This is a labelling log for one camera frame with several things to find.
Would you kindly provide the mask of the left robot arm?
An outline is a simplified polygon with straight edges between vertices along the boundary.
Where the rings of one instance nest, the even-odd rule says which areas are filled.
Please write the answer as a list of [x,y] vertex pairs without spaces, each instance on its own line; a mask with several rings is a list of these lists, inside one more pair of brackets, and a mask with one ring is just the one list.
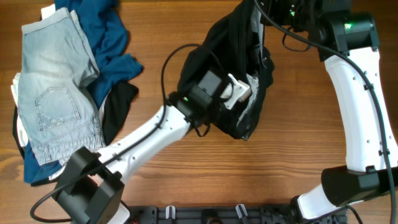
[[122,140],[96,153],[85,147],[74,152],[53,199],[72,223],[124,223],[130,213],[121,197],[131,176],[190,130],[209,125],[219,109],[230,110],[250,94],[250,86],[232,74],[206,72],[187,91],[170,94],[150,120]]

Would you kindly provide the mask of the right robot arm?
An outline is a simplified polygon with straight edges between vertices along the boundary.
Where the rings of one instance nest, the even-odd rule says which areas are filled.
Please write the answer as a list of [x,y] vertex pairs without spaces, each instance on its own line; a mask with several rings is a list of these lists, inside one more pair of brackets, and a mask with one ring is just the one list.
[[313,223],[382,196],[397,218],[397,143],[379,73],[379,37],[369,12],[351,1],[256,1],[266,24],[318,50],[334,86],[345,131],[346,163],[322,171],[321,182],[292,199],[290,223]]

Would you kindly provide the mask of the black shorts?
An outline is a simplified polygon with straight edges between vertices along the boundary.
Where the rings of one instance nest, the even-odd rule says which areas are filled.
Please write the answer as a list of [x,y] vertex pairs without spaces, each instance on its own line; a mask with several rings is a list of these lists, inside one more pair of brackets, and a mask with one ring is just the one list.
[[243,0],[208,31],[202,47],[192,50],[182,68],[178,91],[188,91],[211,69],[223,68],[249,85],[251,96],[231,110],[221,108],[213,124],[235,139],[247,140],[256,129],[267,88],[275,69],[264,46],[261,13],[251,0]]

